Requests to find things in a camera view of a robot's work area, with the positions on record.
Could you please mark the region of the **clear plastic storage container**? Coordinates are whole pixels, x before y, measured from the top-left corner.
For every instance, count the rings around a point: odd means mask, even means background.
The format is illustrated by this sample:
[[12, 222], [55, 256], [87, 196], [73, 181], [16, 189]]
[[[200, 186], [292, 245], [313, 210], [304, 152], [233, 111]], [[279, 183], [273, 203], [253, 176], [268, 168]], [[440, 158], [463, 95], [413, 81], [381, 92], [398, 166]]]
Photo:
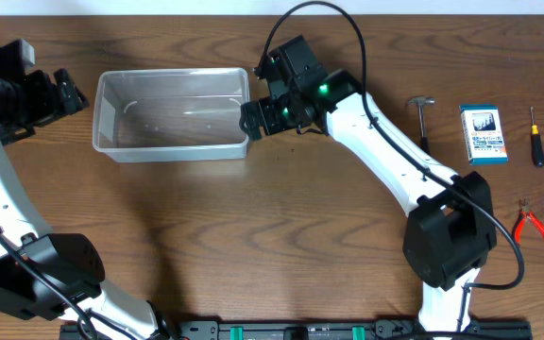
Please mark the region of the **clear plastic storage container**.
[[116, 162], [242, 159], [242, 68], [108, 71], [93, 105], [93, 148]]

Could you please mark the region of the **small black-handled hammer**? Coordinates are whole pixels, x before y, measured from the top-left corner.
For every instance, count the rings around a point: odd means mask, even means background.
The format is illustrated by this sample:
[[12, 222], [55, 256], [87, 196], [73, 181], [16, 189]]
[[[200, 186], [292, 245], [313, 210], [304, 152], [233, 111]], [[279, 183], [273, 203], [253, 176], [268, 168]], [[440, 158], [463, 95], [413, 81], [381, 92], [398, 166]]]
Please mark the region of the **small black-handled hammer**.
[[417, 107], [417, 115], [418, 115], [419, 126], [420, 126], [420, 147], [427, 154], [430, 153], [430, 147], [429, 147], [429, 139], [428, 139], [427, 130], [426, 130], [424, 108], [426, 106], [431, 106], [434, 103], [435, 103], [435, 99], [433, 97], [425, 96], [425, 95], [415, 96], [409, 99], [407, 102], [407, 106], [415, 105]]

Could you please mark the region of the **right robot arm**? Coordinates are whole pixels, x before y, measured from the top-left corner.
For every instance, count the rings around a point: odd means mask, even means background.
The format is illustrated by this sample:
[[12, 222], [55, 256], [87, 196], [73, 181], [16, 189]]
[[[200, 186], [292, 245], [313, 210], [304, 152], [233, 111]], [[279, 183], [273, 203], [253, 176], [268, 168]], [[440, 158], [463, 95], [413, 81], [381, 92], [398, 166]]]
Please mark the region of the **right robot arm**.
[[380, 112], [345, 70], [267, 77], [268, 97], [242, 105], [252, 140], [285, 130], [316, 131], [346, 147], [385, 185], [407, 216], [402, 251], [423, 282], [418, 322], [426, 332], [463, 332], [470, 292], [497, 243], [490, 190], [431, 158]]

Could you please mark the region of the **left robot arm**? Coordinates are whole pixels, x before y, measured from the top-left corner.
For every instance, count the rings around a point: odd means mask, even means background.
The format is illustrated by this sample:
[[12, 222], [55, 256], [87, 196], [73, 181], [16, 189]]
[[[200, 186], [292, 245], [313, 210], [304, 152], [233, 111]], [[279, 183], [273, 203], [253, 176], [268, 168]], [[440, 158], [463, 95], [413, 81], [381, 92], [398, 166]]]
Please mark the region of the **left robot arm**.
[[174, 339], [177, 332], [149, 301], [107, 280], [86, 236], [53, 231], [6, 153], [7, 145], [88, 104], [66, 70], [35, 68], [28, 42], [0, 44], [0, 312], [70, 321], [83, 339]]

